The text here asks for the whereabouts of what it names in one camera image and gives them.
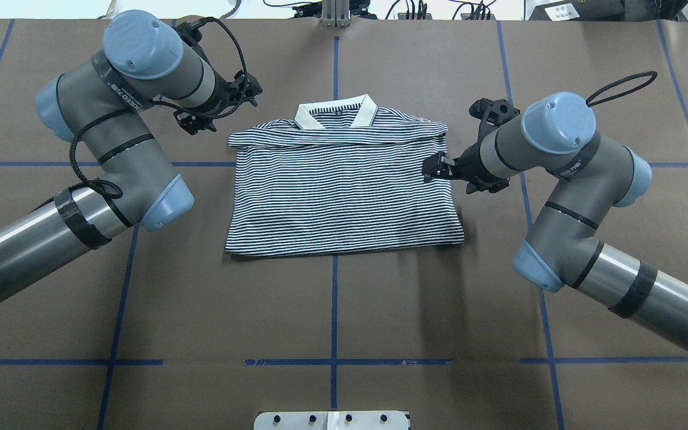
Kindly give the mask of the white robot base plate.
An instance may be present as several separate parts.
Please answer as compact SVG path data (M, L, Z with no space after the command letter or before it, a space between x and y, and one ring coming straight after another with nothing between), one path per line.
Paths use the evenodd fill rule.
M399 410L265 411L254 429L410 429L410 413Z

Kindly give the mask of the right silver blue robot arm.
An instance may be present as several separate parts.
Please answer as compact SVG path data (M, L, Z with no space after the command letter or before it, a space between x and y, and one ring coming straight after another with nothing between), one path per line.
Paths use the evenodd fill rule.
M496 193L517 174L543 168L557 184L514 270L544 291L569 286L688 351L688 285L595 236L609 210L650 187L647 161L596 130L592 107L575 93L554 93L524 111L481 99L469 113L480 120L477 142L457 158L442 150L425 158L424 180L463 180L468 194Z

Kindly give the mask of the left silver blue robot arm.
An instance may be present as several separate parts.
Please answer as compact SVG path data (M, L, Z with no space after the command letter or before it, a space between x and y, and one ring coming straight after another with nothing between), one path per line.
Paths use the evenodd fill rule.
M194 206L194 197L142 120L155 106L174 111L189 134L262 92L241 68L226 81L203 52L201 28L217 17L170 26L129 10L113 17L98 52L60 74L35 97L36 113L69 144L78 182L0 231L0 303L126 229L158 231Z

